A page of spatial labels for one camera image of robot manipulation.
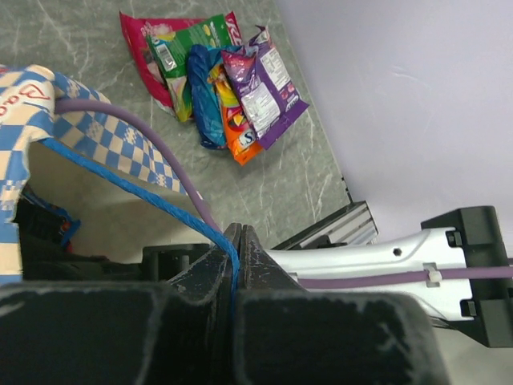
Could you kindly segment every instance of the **blue cable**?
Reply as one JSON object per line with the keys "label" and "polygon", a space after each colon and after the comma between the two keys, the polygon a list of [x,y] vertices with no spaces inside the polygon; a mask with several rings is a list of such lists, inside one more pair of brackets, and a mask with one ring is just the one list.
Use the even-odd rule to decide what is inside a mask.
{"label": "blue cable", "polygon": [[198,218],[194,217],[192,214],[188,213],[185,210],[182,210],[166,200],[162,199],[158,195],[153,192],[149,192],[144,188],[141,188],[135,184],[130,183],[127,180],[124,180],[120,176],[115,175],[113,172],[107,170],[102,165],[89,160],[76,152],[71,151],[64,144],[58,142],[53,138],[44,139],[41,141],[46,147],[54,150],[58,154],[64,156],[68,160],[73,163],[84,167],[86,170],[93,172],[94,174],[101,176],[102,178],[110,181],[112,184],[115,184],[122,188],[127,193],[133,194],[136,197],[148,202],[149,204],[155,206],[158,209],[163,210],[164,212],[172,215],[177,220],[189,226],[191,229],[194,229],[198,233],[206,236],[209,240],[218,245],[224,252],[228,254],[230,260],[232,261],[233,273],[232,273],[232,304],[234,303],[233,297],[235,296],[236,288],[237,288],[237,279],[239,276],[239,256],[235,247],[233,247],[232,242],[225,237],[219,231],[213,229],[211,226],[206,223],[200,221]]}

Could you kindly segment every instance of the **snack bag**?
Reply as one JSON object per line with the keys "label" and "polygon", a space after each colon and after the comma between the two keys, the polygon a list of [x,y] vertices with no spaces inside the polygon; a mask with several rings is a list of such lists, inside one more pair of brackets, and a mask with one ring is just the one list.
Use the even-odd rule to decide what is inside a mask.
{"label": "snack bag", "polygon": [[[223,47],[236,51],[240,47]],[[226,148],[223,120],[216,90],[210,79],[210,70],[221,61],[220,49],[192,46],[187,60],[187,77],[191,87],[194,120],[200,133],[201,145],[209,149]]]}
{"label": "snack bag", "polygon": [[[240,47],[222,47],[235,52]],[[241,165],[261,151],[225,76],[220,48],[194,45],[187,61],[192,106],[201,145],[206,148],[228,148]]]}
{"label": "snack bag", "polygon": [[187,81],[189,51],[194,44],[210,47],[231,44],[224,16],[218,14],[171,34],[148,36],[147,42],[168,84],[176,118],[184,122],[192,116],[191,88]]}
{"label": "snack bag", "polygon": [[266,150],[306,110],[267,28],[237,53],[222,52],[224,69],[258,143]]}
{"label": "snack bag", "polygon": [[[235,14],[230,12],[224,17],[232,44],[241,45],[239,26]],[[171,34],[201,22],[202,18],[131,18],[119,12],[121,31],[128,49],[134,58],[135,66],[150,95],[161,108],[174,114],[171,95],[160,75],[157,63],[151,55],[146,36]]]}
{"label": "snack bag", "polygon": [[257,142],[255,132],[250,127],[244,110],[230,87],[224,66],[217,64],[210,71],[210,77],[216,86],[228,148],[232,152],[233,159],[244,166],[262,151],[262,146]]}

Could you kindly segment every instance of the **purple snack bag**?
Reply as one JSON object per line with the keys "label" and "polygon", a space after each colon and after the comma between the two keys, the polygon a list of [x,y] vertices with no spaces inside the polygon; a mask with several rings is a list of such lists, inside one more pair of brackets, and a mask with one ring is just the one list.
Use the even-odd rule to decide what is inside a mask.
{"label": "purple snack bag", "polygon": [[231,80],[256,139],[266,150],[306,110],[267,28],[237,53],[222,52]]}

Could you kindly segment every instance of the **nutrition label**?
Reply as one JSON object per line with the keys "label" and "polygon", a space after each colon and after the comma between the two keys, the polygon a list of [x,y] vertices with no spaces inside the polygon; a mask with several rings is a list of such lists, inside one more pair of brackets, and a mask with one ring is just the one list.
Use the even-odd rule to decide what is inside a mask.
{"label": "nutrition label", "polygon": [[276,48],[271,48],[267,54],[263,55],[261,62],[278,91],[287,85],[290,81],[290,76]]}
{"label": "nutrition label", "polygon": [[244,95],[240,101],[246,116],[253,124],[260,139],[269,129],[271,123],[280,115],[280,108],[264,83]]}

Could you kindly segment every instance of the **orange candy bag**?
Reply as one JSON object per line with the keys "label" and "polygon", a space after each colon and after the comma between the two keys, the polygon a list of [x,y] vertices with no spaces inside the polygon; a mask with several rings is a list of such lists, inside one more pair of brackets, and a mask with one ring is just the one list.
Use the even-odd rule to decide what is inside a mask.
{"label": "orange candy bag", "polygon": [[222,64],[210,70],[210,78],[216,88],[228,148],[233,158],[244,166],[263,148],[228,83]]}

